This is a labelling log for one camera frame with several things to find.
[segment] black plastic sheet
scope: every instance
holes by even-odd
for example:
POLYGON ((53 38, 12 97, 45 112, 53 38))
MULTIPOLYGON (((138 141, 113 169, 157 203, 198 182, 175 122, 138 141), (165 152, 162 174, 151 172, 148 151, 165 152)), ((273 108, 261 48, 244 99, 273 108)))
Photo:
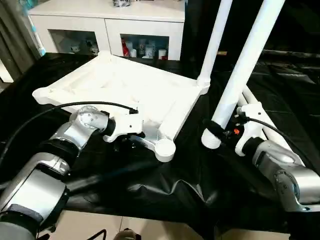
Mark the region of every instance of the black plastic sheet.
MULTIPOLYGON (((50 107, 37 104, 32 97, 35 89, 52 84, 90 59, 85 55, 46 54, 1 93, 2 146, 20 124, 50 107)), ((192 69, 176 61, 136 61, 196 77, 192 69)), ((313 80, 308 82, 301 78, 301 74, 294 77, 279 72, 279 69, 271 71, 265 66, 257 68, 248 85, 276 126, 292 137, 312 159, 311 165, 319 170, 317 138, 310 133, 310 126, 305 126, 305 121, 313 119, 317 125, 312 129, 319 128, 320 110, 310 103, 319 98, 319 86, 313 80), (291 99, 288 86, 299 99, 291 99), (293 111, 297 102, 303 108, 298 109, 301 110, 298 113, 293 111)), ((100 136, 93 136, 74 164, 71 176, 65 180, 72 192, 66 208, 184 222, 208 239, 213 239, 214 225, 286 231, 277 196, 250 159, 238 157, 233 149, 224 145, 212 151, 201 144, 202 121, 211 118, 230 76, 230 72, 213 74, 208 94, 199 98, 175 140, 176 154, 171 162, 157 161, 153 152, 125 138, 108 144, 100 136)), ((26 127, 8 151, 0 168, 0 182, 12 179, 37 145, 47 140, 68 117, 67 112, 60 110, 26 127)))

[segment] cabinet top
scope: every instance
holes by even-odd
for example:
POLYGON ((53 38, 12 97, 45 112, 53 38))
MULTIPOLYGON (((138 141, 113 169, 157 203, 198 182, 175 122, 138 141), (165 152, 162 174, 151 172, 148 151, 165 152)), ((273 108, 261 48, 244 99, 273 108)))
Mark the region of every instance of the cabinet top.
POLYGON ((113 0, 50 0, 29 14, 184 23, 185 1, 131 0, 130 6, 114 7, 113 0))

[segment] floor tile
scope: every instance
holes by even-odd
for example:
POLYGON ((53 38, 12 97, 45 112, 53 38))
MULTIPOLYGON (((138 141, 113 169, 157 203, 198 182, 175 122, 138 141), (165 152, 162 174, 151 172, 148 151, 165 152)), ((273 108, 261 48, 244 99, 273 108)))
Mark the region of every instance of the floor tile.
POLYGON ((65 211, 49 240, 86 240, 102 229, 107 231, 107 240, 112 240, 119 232, 121 220, 122 216, 65 211))
POLYGON ((177 222, 123 217, 121 230, 132 229, 142 240, 203 240, 188 225, 177 222))
POLYGON ((278 232, 231 229, 222 235, 222 240, 288 240, 289 236, 278 232))

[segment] cabinet door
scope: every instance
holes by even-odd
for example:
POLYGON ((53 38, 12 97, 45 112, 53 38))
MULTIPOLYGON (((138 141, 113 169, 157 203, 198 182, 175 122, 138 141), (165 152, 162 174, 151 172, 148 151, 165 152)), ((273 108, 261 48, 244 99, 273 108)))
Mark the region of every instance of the cabinet door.
POLYGON ((135 49, 137 57, 151 58, 148 52, 153 46, 152 58, 159 58, 161 53, 169 60, 180 60, 182 22, 106 19, 105 25, 113 55, 123 56, 135 49))
POLYGON ((110 51, 103 18, 31 15, 47 53, 96 54, 110 51))

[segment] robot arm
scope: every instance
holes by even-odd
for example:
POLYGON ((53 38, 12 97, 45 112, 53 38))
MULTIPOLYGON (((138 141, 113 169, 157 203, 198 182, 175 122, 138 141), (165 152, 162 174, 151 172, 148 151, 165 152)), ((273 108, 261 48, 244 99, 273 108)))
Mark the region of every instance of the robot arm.
POLYGON ((305 167, 292 150, 260 138, 263 125, 248 121, 248 118, 265 119, 266 112, 260 102, 238 107, 237 113, 235 119, 238 121, 234 126, 225 130, 210 121, 206 122, 207 129, 222 142, 231 143, 239 156, 249 157, 270 181, 286 211, 290 239, 318 239, 320 176, 305 167))
POLYGON ((118 119, 109 118, 108 113, 93 106, 84 106, 39 146, 1 195, 0 240, 34 240, 39 229, 56 223, 69 198, 61 179, 91 135, 107 135, 104 138, 110 143, 120 135, 142 132, 143 121, 138 114, 118 119))

